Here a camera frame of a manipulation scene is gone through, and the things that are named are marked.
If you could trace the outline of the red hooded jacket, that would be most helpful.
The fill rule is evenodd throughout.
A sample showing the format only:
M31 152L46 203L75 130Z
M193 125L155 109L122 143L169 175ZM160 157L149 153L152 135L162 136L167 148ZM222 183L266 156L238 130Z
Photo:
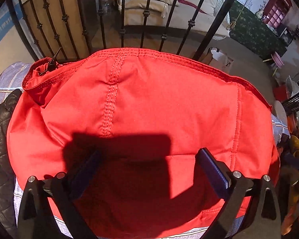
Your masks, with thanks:
M98 158L74 204L96 236L160 238L208 227L223 200L195 166L207 148L230 170L279 176L271 107L248 81L149 49L35 62L7 131L20 188Z

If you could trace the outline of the black quilted jacket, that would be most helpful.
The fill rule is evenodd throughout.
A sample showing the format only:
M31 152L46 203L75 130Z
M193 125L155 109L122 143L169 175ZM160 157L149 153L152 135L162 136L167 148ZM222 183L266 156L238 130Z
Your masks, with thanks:
M0 103L0 238L17 238L14 210L15 173L7 150L7 128L22 92L14 90Z

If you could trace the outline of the blue plaid bed sheet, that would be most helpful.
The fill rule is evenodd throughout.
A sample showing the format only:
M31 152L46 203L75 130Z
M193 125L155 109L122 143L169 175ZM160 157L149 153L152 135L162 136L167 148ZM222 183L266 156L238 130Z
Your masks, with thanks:
M269 113L266 101L257 89L244 79L221 73L203 64L150 61L147 65L137 62L120 64L117 69L119 80L131 80L135 75L135 70L139 70L139 77L145 79L148 89L162 92L177 103L182 100L189 102L193 98L205 99L207 97L211 97L212 101L216 102L216 94L220 85L237 85L242 93L251 95L256 103L246 114L248 122L241 127L241 130L247 134L241 143L255 144L259 147L266 141L263 138L265 133L269 134L270 141L274 141L280 135L280 131L273 126L276 117ZM17 62L0 75L0 103L14 90L22 88L22 82L29 72L30 64ZM55 84L69 86L70 94L77 92L78 97L82 98L86 104L83 112L88 112L95 104L95 100L92 98L91 92L83 87L83 80L95 80L98 77L108 78L109 72L98 65L94 65L92 70L88 70L77 62L66 66L66 73L55 73L53 81ZM13 195L15 219L17 220L23 190L18 185L16 178Z

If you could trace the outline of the pink stool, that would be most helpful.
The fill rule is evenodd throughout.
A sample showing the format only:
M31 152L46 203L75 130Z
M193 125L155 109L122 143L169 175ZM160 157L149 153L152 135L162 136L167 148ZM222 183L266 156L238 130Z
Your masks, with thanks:
M275 51L270 55L270 58L264 59L264 63L273 62L273 73L272 77L275 76L276 72L281 69L285 64L283 63L280 55Z

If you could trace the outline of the green patterned cabinet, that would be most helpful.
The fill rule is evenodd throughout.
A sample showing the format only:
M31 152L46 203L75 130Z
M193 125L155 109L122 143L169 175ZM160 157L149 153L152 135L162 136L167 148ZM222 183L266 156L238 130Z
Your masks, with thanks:
M273 52L283 56L287 51L285 44L272 32L266 24L257 19L247 8L235 1L229 10L230 21L236 21L230 37L265 59Z

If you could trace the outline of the wooden board panel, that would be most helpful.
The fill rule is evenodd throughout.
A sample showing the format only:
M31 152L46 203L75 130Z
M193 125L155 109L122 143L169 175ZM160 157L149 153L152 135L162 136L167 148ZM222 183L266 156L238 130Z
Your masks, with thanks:
M58 53L59 61L74 61L93 53L98 22L95 0L17 0L26 29L42 57Z

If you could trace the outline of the red miniature phone booth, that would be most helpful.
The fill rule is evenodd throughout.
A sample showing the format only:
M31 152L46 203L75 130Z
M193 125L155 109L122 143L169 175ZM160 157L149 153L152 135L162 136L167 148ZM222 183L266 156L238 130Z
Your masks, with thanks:
M276 29L291 7L291 0L269 0L264 8L263 23Z

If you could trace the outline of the black iron bed footboard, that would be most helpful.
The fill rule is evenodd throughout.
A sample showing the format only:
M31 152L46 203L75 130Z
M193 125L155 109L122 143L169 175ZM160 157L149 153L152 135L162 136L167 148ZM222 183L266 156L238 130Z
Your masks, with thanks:
M229 37L235 0L6 0L35 61L62 62L116 47L199 57L211 39Z

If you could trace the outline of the white sofa bed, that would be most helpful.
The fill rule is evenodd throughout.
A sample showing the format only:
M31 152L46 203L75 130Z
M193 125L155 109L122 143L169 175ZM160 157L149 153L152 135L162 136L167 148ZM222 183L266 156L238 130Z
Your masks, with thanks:
M194 13L198 10L198 14L194 19L192 31L199 34L206 34L211 24L219 13L225 0L204 0L202 5L199 5L200 0L185 0L197 5L197 8L182 4L176 1L173 7L174 0L118 0L119 10L122 11L122 6L125 6L126 26L141 26L144 24L144 11L149 9L147 18L147 26L167 25L169 14L172 13L172 18L169 27L178 30L187 30L189 21L193 18Z

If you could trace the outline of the blue white wall poster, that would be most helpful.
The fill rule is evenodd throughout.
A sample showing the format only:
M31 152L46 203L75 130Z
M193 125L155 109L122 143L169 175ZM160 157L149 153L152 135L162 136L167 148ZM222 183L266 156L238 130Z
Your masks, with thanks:
M0 7L0 42L13 26L14 23L7 2L4 2Z

